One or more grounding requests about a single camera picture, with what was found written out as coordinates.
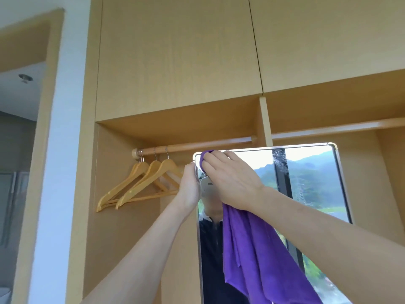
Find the microfiber towel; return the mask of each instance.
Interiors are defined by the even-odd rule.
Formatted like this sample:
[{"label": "microfiber towel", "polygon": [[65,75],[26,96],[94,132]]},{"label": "microfiber towel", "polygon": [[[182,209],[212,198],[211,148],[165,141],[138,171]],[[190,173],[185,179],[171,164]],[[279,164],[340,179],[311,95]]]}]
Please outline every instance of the microfiber towel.
[{"label": "microfiber towel", "polygon": [[[200,166],[204,154],[201,153]],[[258,216],[222,204],[225,282],[251,304],[322,304],[277,232]]]}]

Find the ceiling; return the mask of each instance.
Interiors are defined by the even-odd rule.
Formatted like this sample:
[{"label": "ceiling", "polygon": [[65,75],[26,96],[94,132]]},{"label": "ceiling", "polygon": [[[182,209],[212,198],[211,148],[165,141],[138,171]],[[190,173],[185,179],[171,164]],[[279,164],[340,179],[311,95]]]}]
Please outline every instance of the ceiling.
[{"label": "ceiling", "polygon": [[[41,97],[45,62],[0,73],[0,111],[36,121]],[[26,74],[33,81],[25,84],[18,77]]]}]

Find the wooden wardrobe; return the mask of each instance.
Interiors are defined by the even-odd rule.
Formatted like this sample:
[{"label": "wooden wardrobe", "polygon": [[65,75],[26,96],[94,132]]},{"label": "wooden wardrobe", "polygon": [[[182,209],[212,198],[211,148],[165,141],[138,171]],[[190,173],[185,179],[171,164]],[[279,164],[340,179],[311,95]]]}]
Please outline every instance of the wooden wardrobe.
[{"label": "wooden wardrobe", "polygon": [[[96,213],[128,175],[133,148],[334,142],[354,223],[405,245],[405,127],[332,133],[405,117],[404,9],[405,0],[92,0],[66,302],[78,304],[171,200]],[[280,138],[317,128],[329,129]],[[184,166],[193,153],[169,156]],[[200,304],[199,269],[193,213],[155,303]]]}]

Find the clothes rail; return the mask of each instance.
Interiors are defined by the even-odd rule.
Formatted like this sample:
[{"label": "clothes rail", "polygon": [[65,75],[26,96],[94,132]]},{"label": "clothes rail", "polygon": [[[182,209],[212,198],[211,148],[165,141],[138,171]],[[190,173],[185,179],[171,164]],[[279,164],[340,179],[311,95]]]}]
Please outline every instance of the clothes rail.
[{"label": "clothes rail", "polygon": [[172,153],[172,152],[184,152],[187,150],[200,150],[200,149],[212,149],[225,145],[234,145],[234,144],[248,144],[256,143],[257,138],[255,136],[251,137],[240,137],[240,138],[229,138],[225,140],[209,141],[209,142],[198,142],[198,143],[185,143],[177,145],[167,145],[167,146],[158,146],[151,148],[138,149],[135,148],[132,150],[132,157],[134,159],[139,159],[140,156],[148,156],[159,153]]}]

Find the upper cabinet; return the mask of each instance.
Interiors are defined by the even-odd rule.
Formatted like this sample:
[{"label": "upper cabinet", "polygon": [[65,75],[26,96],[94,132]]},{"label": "upper cabinet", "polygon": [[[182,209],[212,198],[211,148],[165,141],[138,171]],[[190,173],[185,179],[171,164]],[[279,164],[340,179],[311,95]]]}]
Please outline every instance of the upper cabinet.
[{"label": "upper cabinet", "polygon": [[104,0],[96,120],[262,93],[249,0]]},{"label": "upper cabinet", "polygon": [[264,92],[405,68],[405,0],[250,0]]}]

